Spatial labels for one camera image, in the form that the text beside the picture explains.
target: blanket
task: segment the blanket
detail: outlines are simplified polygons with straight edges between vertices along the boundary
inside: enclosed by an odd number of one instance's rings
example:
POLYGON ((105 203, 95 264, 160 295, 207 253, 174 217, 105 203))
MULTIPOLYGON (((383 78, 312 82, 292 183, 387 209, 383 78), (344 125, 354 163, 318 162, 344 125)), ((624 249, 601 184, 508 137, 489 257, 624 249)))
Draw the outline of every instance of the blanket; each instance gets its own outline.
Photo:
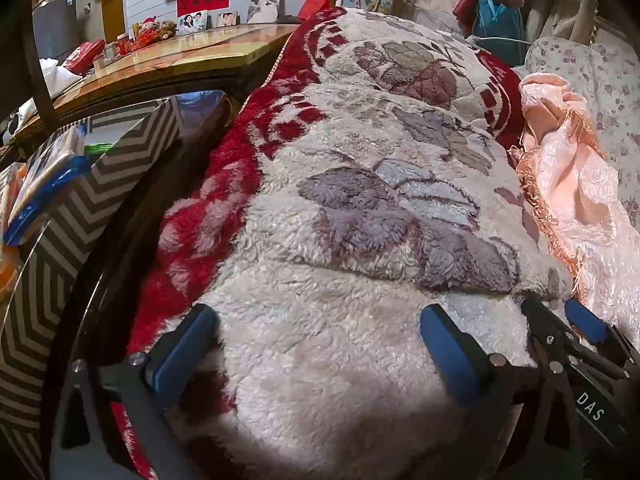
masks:
POLYGON ((167 212, 129 345, 191 301, 220 314, 221 345, 168 416, 203 468, 226 454, 246 478, 382 480, 433 463, 464 414, 420 339, 429 303, 532 364, 519 302, 557 308, 573 282, 496 141, 522 120, 512 74, 356 9, 292 35, 200 189, 167 212))

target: chevron striped box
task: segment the chevron striped box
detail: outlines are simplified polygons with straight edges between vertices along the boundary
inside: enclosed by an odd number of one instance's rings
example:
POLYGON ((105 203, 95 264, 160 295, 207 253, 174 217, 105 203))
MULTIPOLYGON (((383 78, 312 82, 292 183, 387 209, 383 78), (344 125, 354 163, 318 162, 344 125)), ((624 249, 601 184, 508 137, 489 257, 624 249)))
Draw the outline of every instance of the chevron striped box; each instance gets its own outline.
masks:
MULTIPOLYGON (((161 153, 188 130, 178 108, 172 96, 83 120, 87 142, 114 145, 89 173, 69 185, 26 259, 0 319, 0 434, 34 478, 44 478, 46 468, 40 456, 40 406, 60 316, 111 216, 161 153)), ((29 167, 75 124, 51 136, 29 167)))

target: red bag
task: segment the red bag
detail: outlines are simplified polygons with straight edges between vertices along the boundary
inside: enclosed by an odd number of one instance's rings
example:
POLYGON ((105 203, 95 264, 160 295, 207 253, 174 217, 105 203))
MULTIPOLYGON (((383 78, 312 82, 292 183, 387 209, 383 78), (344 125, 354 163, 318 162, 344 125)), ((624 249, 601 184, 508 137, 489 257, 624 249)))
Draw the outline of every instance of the red bag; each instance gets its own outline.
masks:
POLYGON ((90 68, 96 56, 104 50, 104 40, 86 42, 76 48, 62 64, 64 68, 76 75, 84 75, 90 68))
POLYGON ((301 20, 306 20, 318 10, 328 9, 331 6, 329 0, 306 0, 298 13, 301 20))

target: orange item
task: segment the orange item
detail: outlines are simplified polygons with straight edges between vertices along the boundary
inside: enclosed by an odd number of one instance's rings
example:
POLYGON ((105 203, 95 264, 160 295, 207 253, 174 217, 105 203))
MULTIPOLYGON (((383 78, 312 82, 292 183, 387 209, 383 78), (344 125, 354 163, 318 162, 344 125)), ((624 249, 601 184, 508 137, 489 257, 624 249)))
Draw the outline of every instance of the orange item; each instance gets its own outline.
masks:
POLYGON ((20 258, 15 247, 4 244, 9 214, 22 187, 26 175, 26 164, 16 162, 0 173, 0 317, 4 314, 3 304, 14 290, 20 273, 20 258))
POLYGON ((329 7, 329 0, 306 0, 298 13, 298 17, 301 20, 307 20, 318 10, 328 9, 329 7))
POLYGON ((118 39, 116 41, 116 49, 118 51, 118 54, 120 54, 121 56, 126 56, 130 52, 129 35, 126 32, 118 36, 118 39))
POLYGON ((598 146, 587 99, 559 75, 520 83, 527 121, 518 175, 551 254, 575 279, 575 297, 640 342, 640 235, 618 199, 618 172, 598 146))
POLYGON ((138 35, 138 39, 130 44, 129 49, 133 52, 134 50, 139 50, 140 48, 144 48, 149 46, 152 43, 158 41, 158 31, 154 28, 146 28, 144 30, 140 30, 140 34, 138 35))

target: wooden table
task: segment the wooden table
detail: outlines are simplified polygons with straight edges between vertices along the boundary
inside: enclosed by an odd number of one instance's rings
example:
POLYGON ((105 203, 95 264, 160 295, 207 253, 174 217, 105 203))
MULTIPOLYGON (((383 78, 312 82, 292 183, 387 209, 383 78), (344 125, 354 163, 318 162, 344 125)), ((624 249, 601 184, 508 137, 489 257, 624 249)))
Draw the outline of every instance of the wooden table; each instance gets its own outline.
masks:
MULTIPOLYGON (((244 101, 267 77, 297 25, 237 25, 172 38, 133 52, 67 89, 54 102, 61 124, 172 94, 219 89, 244 101)), ((15 133, 29 155, 52 132, 36 115, 15 133)))

